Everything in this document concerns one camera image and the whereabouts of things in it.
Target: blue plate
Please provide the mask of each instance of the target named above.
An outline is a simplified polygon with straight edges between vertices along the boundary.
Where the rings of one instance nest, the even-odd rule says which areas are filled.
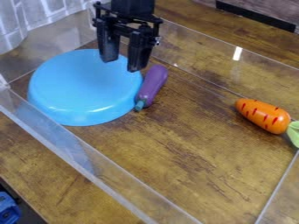
[[[104,63],[99,50],[66,52],[37,68],[28,88],[29,103],[57,123],[107,123],[135,107],[140,72],[127,71],[127,58]]]

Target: purple eggplant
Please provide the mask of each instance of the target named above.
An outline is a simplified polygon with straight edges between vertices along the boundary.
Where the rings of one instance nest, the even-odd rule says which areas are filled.
[[[147,108],[152,105],[155,96],[160,88],[163,87],[167,78],[168,78],[167,68],[160,65],[153,65],[144,76],[144,83],[135,97],[136,111],[140,111],[143,108]]]

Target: wooden table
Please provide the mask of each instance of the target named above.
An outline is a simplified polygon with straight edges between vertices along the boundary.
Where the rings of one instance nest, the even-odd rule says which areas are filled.
[[[157,1],[156,14],[299,67],[297,36],[285,31],[191,1]],[[293,148],[237,115],[233,94],[173,66],[168,68],[171,78],[149,109],[105,125],[69,130],[204,223],[253,223]],[[255,70],[239,87],[217,71],[205,71],[204,78],[217,77],[213,82],[223,87],[249,93],[248,85],[259,77]],[[293,91],[295,77],[275,80],[271,71],[273,67],[263,75],[273,80],[275,88],[283,82]],[[28,79],[12,85],[22,96]],[[216,94],[207,94],[207,89]],[[272,101],[279,96],[293,115],[289,94],[269,91],[263,99]],[[140,222],[4,115],[0,133],[1,178],[49,223]]]

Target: toy eggplant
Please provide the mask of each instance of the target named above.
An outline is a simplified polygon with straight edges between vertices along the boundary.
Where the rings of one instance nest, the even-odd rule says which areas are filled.
[[[160,65],[153,65],[144,76],[144,83],[135,97],[136,111],[140,111],[143,108],[147,108],[153,104],[155,96],[159,93],[167,78],[167,68]]]
[[[279,107],[252,99],[239,99],[235,103],[237,112],[261,129],[272,134],[285,133],[299,147],[299,122],[291,122],[291,116]]]

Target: orange carrot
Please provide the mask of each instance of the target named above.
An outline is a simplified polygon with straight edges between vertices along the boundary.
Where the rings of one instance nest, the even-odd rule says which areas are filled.
[[[261,129],[273,134],[285,132],[291,117],[283,109],[261,101],[244,98],[236,101],[235,106],[239,113]]]

